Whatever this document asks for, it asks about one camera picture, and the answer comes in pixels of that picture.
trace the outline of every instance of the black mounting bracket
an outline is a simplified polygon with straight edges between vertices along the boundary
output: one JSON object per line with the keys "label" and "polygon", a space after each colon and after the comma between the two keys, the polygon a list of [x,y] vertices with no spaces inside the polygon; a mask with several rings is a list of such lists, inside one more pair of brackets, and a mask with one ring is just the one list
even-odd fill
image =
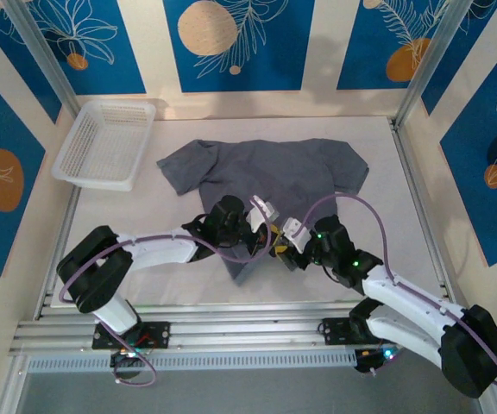
{"label": "black mounting bracket", "polygon": [[[167,349],[170,340],[169,322],[139,322],[135,327],[122,335],[124,341],[136,349]],[[93,349],[123,349],[118,342],[100,323],[93,333]]]}
{"label": "black mounting bracket", "polygon": [[349,317],[326,317],[319,324],[318,331],[324,336],[325,345],[375,345],[381,343],[379,338],[371,334],[366,335],[355,331]]}

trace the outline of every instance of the white wall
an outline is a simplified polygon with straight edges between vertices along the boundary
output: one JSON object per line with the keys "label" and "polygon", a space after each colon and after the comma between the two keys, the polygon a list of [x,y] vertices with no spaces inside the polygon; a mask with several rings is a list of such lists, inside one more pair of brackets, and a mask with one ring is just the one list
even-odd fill
{"label": "white wall", "polygon": [[440,236],[456,269],[454,280],[469,304],[487,308],[497,323],[497,264],[488,267],[482,256],[439,144],[496,63],[497,10],[431,116],[418,105],[406,132],[425,178]]}
{"label": "white wall", "polygon": [[162,1],[118,0],[147,90],[147,95],[137,96],[153,100],[160,119],[392,116],[404,89],[337,91],[360,1],[315,0],[301,91],[184,94],[179,86]]}
{"label": "white wall", "polygon": [[0,278],[0,391],[6,375],[5,356],[19,320],[32,317],[41,283],[53,252],[69,185],[54,180],[50,166],[72,119],[61,113],[55,126],[0,49],[0,94],[26,124],[46,157],[35,182],[27,209],[3,276]]}

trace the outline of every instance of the cable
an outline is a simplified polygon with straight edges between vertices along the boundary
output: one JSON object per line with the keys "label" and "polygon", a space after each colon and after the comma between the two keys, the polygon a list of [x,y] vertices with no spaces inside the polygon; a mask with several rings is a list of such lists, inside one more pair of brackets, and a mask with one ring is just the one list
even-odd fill
{"label": "cable", "polygon": [[[199,239],[198,237],[193,237],[193,236],[189,236],[189,235],[148,235],[148,236],[145,236],[145,237],[140,237],[140,238],[138,238],[136,240],[121,241],[121,242],[119,242],[119,243],[117,243],[117,244],[115,244],[113,246],[110,246],[109,248],[106,248],[102,252],[96,254],[91,259],[89,259],[83,266],[81,266],[76,271],[76,273],[73,274],[72,277],[69,280],[66,281],[66,283],[63,285],[62,289],[60,290],[60,292],[59,292],[59,300],[60,300],[60,302],[63,302],[65,304],[73,304],[74,303],[73,300],[69,300],[69,299],[65,298],[66,292],[68,292],[68,289],[70,288],[70,286],[73,285],[74,282],[89,267],[91,267],[93,264],[95,264],[97,262],[97,260],[103,259],[103,257],[108,256],[110,253],[114,252],[115,250],[117,250],[119,248],[122,248],[124,246],[133,245],[133,244],[136,244],[136,243],[144,243],[144,242],[151,242],[151,241],[154,241],[154,240],[168,240],[168,239],[188,240],[188,241],[191,241],[191,242],[196,242],[196,243],[202,244],[203,246],[205,246],[206,248],[208,248],[209,250],[211,250],[215,254],[219,255],[223,259],[229,260],[229,261],[233,261],[235,263],[249,263],[249,262],[252,262],[252,261],[259,260],[264,255],[266,255],[269,252],[269,250],[270,250],[271,241],[272,241],[272,224],[270,223],[269,219],[266,216],[266,213],[264,212],[264,210],[262,209],[262,207],[256,202],[256,200],[254,198],[252,198],[251,200],[254,201],[253,202],[253,206],[256,207],[256,209],[258,209],[258,211],[264,217],[264,222],[266,223],[266,230],[267,230],[266,246],[256,256],[253,256],[250,259],[246,259],[246,260],[244,260],[244,259],[237,259],[236,257],[230,257],[230,256],[228,256],[226,254],[223,254],[223,253],[219,252],[210,243],[208,243],[208,242],[206,242],[206,241],[204,241],[202,239]],[[141,362],[143,362],[145,365],[147,365],[149,367],[149,369],[151,370],[152,374],[153,374],[153,378],[151,380],[149,380],[149,381],[139,382],[139,383],[129,382],[129,381],[126,381],[126,380],[121,379],[121,378],[118,377],[118,375],[117,375],[118,364],[116,364],[115,367],[114,367],[114,371],[113,371],[113,374],[115,376],[115,381],[118,384],[123,384],[125,386],[135,386],[135,387],[151,386],[152,384],[154,384],[154,382],[156,382],[157,372],[156,372],[156,369],[153,367],[153,364],[151,364],[149,362],[149,360],[147,358],[145,358],[145,356],[143,356],[142,353],[137,352],[137,350],[135,350],[134,347],[132,347],[126,341],[124,341],[122,339],[122,337],[120,337],[109,325],[107,325],[103,321],[99,321],[99,323],[101,323],[101,326],[103,326],[103,328],[105,328],[114,339],[116,339],[129,352],[133,353],[135,355],[135,357],[139,358],[139,360]]]}
{"label": "cable", "polygon": [[151,362],[147,358],[145,358],[145,356],[141,352],[137,352],[134,347],[132,347],[126,341],[124,341],[122,339],[122,337],[120,337],[109,325],[107,325],[103,321],[99,321],[99,323],[101,323],[101,326],[103,326],[103,328],[105,328],[106,331],[109,332],[109,334],[114,339],[116,339],[123,347],[125,347],[129,352],[135,354],[135,357],[139,358],[139,360],[141,362],[143,362],[143,364],[145,364],[151,370],[151,372],[153,374],[152,378],[149,381],[146,381],[146,382],[129,382],[129,381],[126,381],[125,379],[121,379],[121,378],[118,377],[117,371],[118,371],[118,366],[120,364],[117,363],[114,366],[114,370],[112,372],[113,375],[114,375],[116,383],[117,384],[123,384],[125,386],[135,386],[135,387],[140,387],[140,388],[144,387],[144,386],[151,386],[152,384],[154,384],[156,382],[157,372],[156,372],[156,368],[153,366],[153,364],[151,364]]}
{"label": "cable", "polygon": [[[388,260],[388,246],[387,246],[387,232],[385,231],[385,226],[381,220],[381,217],[379,216],[379,213],[373,208],[373,206],[365,201],[363,198],[359,198],[358,196],[355,196],[353,194],[344,194],[340,192],[336,192],[334,194],[331,194],[329,196],[325,196],[323,198],[320,198],[306,213],[304,220],[302,221],[302,225],[300,226],[299,230],[293,235],[293,237],[296,237],[304,228],[304,226],[308,223],[308,220],[310,219],[311,213],[322,203],[331,200],[332,198],[352,198],[353,200],[359,202],[360,204],[363,204],[365,207],[368,208],[369,211],[373,214],[375,217],[375,220],[377,221],[377,224],[379,224],[379,229],[381,230],[381,238],[383,241],[383,256],[384,256],[384,262],[385,262],[385,270],[387,271],[387,276],[388,278],[393,282],[394,285],[399,286],[401,289],[405,290],[406,292],[412,294],[416,298],[419,298],[432,306],[434,309],[437,311],[440,311],[442,309],[442,305],[438,304],[437,302],[427,298],[425,295],[423,295],[420,292],[417,292],[416,290],[412,289],[410,286],[405,285],[403,282],[399,282],[396,280],[396,278],[393,275],[393,272],[390,268],[390,263]],[[474,332],[461,318],[457,317],[454,315],[452,312],[449,310],[446,310],[446,315],[456,322],[458,325],[460,325],[471,337],[476,341],[476,343],[479,344],[479,346],[484,350],[484,352],[487,353],[488,357],[493,361],[493,363],[497,366],[497,356],[496,354],[490,349],[490,347],[478,336],[476,332]],[[495,380],[493,382],[495,386],[497,386],[497,381]]]}
{"label": "cable", "polygon": [[388,248],[387,248],[387,232],[385,231],[385,226],[379,217],[379,213],[377,213],[377,210],[373,208],[373,206],[368,203],[366,200],[363,198],[359,198],[358,196],[355,196],[354,194],[344,194],[342,192],[336,192],[334,194],[330,194],[329,196],[325,196],[323,198],[320,198],[316,203],[313,204],[312,207],[308,210],[306,213],[304,220],[302,221],[302,225],[300,228],[294,233],[293,238],[299,235],[299,233],[302,231],[302,229],[305,227],[305,225],[308,223],[310,220],[310,216],[312,212],[319,207],[319,205],[325,203],[326,201],[331,200],[332,198],[352,198],[353,200],[357,201],[360,204],[363,204],[369,211],[371,211],[371,214],[375,217],[375,220],[377,221],[377,224],[379,224],[379,229],[381,230],[381,237],[383,240],[383,261],[385,262],[385,269],[387,270],[387,275],[392,282],[394,282],[394,275],[392,271],[390,270],[390,264],[388,261]]}
{"label": "cable", "polygon": [[[435,308],[437,311],[440,311],[442,309],[442,305],[436,303],[434,300],[431,300],[430,298],[427,298],[424,294],[421,292],[417,292],[416,290],[412,289],[408,285],[404,285],[402,282],[398,282],[398,286],[405,290],[406,292],[411,293],[413,296],[420,298],[433,308]],[[446,310],[446,315],[454,322],[456,322],[458,325],[460,325],[468,334],[471,335],[471,337],[479,344],[479,346],[484,349],[484,352],[487,353],[488,357],[494,362],[494,364],[497,366],[497,356],[496,354],[490,349],[490,347],[482,340],[480,336],[476,332],[474,332],[464,321],[462,321],[461,318],[457,317],[454,315],[452,312],[449,310]],[[497,381],[495,380],[493,382],[495,386],[497,386]]]}
{"label": "cable", "polygon": [[203,246],[208,248],[210,251],[214,252],[215,254],[220,256],[222,259],[227,260],[227,261],[232,261],[234,263],[250,263],[252,261],[257,261],[257,260],[261,259],[262,257],[264,257],[270,249],[270,246],[272,243],[272,224],[270,223],[269,219],[267,218],[266,213],[264,212],[262,207],[256,201],[253,204],[253,206],[256,207],[256,209],[258,209],[258,211],[264,217],[264,221],[266,223],[266,230],[267,230],[267,240],[266,240],[266,246],[264,247],[264,249],[262,249],[260,251],[260,253],[258,253],[256,256],[251,257],[250,259],[237,259],[236,257],[230,257],[227,254],[220,252],[217,248],[212,246],[207,241],[204,241],[204,240],[199,239],[198,237],[194,237],[192,235],[147,235],[145,237],[140,237],[140,238],[135,239],[135,240],[121,241],[113,246],[110,246],[109,248],[106,248],[105,250],[96,254],[95,256],[93,256],[83,266],[81,266],[76,271],[76,273],[72,275],[72,277],[69,280],[66,281],[66,283],[64,284],[64,286],[62,287],[62,289],[59,292],[59,300],[60,300],[60,302],[63,302],[65,304],[73,304],[74,301],[70,300],[70,299],[66,299],[65,294],[66,294],[66,292],[68,292],[68,289],[70,288],[70,286],[72,286],[74,284],[74,282],[89,267],[91,267],[93,264],[95,264],[97,262],[97,260],[103,259],[103,257],[108,256],[109,254],[111,254],[115,250],[117,250],[119,248],[123,248],[124,246],[133,245],[136,243],[153,242],[155,240],[170,240],[170,239],[172,239],[172,240],[173,239],[188,240],[190,242],[196,242],[198,244],[202,244]]}
{"label": "cable", "polygon": [[334,278],[330,275],[330,273],[329,273],[329,272],[327,272],[327,267],[322,266],[322,268],[324,269],[324,272],[325,272],[325,274],[327,275],[327,277],[328,277],[329,279],[331,279],[331,280],[332,280],[332,281],[334,281],[335,283],[339,283],[339,284],[341,283],[341,281],[340,281],[339,279],[334,279]]}
{"label": "cable", "polygon": [[383,368],[385,367],[389,367],[391,366],[394,362],[396,362],[396,360],[399,359],[399,356],[404,352],[404,348],[400,349],[396,354],[393,355],[393,358],[392,359],[388,359],[386,360],[383,365],[381,365],[380,367],[378,368],[372,368],[372,370],[370,370],[368,373],[365,373],[364,375],[368,376],[368,375],[372,375],[373,377],[376,377],[377,376],[377,373],[382,370]]}

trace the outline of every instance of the yellow component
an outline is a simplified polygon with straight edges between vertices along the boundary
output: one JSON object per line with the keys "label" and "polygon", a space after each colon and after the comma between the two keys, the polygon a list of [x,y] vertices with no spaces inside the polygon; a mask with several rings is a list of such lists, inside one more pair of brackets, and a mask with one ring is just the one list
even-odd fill
{"label": "yellow component", "polygon": [[282,254],[285,253],[286,251],[286,246],[278,246],[275,248],[275,254]]}

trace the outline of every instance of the white table surface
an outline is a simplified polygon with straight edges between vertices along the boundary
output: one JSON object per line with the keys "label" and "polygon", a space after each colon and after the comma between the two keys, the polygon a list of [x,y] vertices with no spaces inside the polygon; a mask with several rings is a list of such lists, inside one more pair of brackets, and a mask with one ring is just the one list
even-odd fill
{"label": "white table surface", "polygon": [[[400,275],[440,294],[425,238],[385,117],[268,118],[155,122],[140,174],[130,192],[83,189],[66,251],[90,231],[108,224],[116,233],[151,234],[175,229],[203,212],[198,191],[178,197],[156,161],[193,139],[239,142],[254,139],[301,141],[329,138],[348,142],[369,164],[360,196],[381,215],[391,266]],[[381,234],[371,214],[356,201],[337,201],[339,217],[358,248],[382,257]],[[62,287],[57,280],[56,290]],[[216,256],[193,264],[169,264],[128,274],[119,292],[132,304],[246,304],[351,301],[361,296],[324,275],[321,267],[289,272],[266,257],[241,286]],[[61,304],[53,296],[52,306]]]}

